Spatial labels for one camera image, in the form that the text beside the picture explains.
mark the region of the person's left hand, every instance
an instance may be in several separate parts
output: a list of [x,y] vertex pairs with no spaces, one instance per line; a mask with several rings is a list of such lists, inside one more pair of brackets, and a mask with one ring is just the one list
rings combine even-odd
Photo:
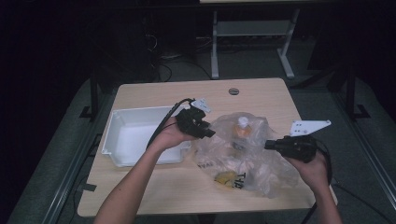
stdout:
[[190,141],[194,139],[196,138],[181,132],[177,126],[176,118],[172,117],[165,122],[163,130],[154,139],[152,145],[156,145],[162,150],[166,150],[171,147],[176,147],[184,141]]

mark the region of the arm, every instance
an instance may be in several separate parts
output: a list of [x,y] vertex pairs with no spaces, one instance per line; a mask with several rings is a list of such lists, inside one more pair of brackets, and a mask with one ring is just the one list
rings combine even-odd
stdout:
[[[175,122],[175,118],[170,118],[165,123],[165,127]],[[133,223],[154,166],[161,154],[170,147],[193,139],[192,136],[182,133],[177,125],[167,126],[158,134],[131,171],[110,192],[100,207],[94,223]]]
[[315,158],[309,163],[291,158],[285,159],[296,167],[303,181],[314,192],[318,206],[319,223],[342,223],[327,181],[327,167],[324,156],[317,151]]

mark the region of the plastic bag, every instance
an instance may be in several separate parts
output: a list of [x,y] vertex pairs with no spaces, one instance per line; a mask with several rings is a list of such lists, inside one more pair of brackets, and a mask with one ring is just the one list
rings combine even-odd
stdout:
[[[233,132],[241,117],[247,118],[251,128],[251,133],[242,140],[235,138]],[[274,139],[266,118],[233,113],[213,121],[210,129],[216,132],[214,136],[195,143],[195,161],[220,184],[258,191],[268,198],[275,198],[283,186],[297,185],[297,170],[278,152],[264,149],[265,141]]]

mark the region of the plastic bottle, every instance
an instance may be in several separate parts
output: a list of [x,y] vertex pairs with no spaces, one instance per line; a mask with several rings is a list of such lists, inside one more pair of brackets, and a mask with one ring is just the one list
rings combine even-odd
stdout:
[[248,118],[240,117],[238,123],[233,126],[233,148],[244,150],[251,132],[252,129],[248,125]]

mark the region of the tabletop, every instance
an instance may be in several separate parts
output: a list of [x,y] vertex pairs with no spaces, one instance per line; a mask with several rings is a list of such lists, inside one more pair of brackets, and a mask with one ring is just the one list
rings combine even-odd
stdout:
[[[231,88],[238,89],[239,94],[231,95]],[[185,98],[206,99],[212,109],[205,117],[208,122],[233,112],[266,117],[278,137],[289,134],[291,123],[300,119],[281,78],[126,84],[120,86],[112,111],[173,106]],[[104,139],[87,180],[96,189],[84,190],[78,206],[78,214],[82,217],[95,216],[106,196],[131,169],[116,167],[108,156],[101,154],[103,146]],[[138,215],[297,209],[309,208],[315,202],[312,191],[301,179],[296,187],[282,188],[274,199],[243,189],[228,189],[200,170],[193,160],[193,151],[181,163],[155,167]]]

